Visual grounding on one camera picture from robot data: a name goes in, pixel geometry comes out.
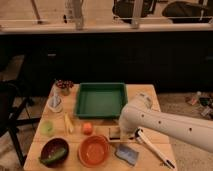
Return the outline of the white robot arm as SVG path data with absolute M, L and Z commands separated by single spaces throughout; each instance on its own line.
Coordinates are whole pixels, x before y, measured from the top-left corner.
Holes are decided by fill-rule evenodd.
M 144 93 L 135 95 L 122 108 L 119 127 L 125 133 L 146 127 L 213 153 L 212 121 L 156 111 Z

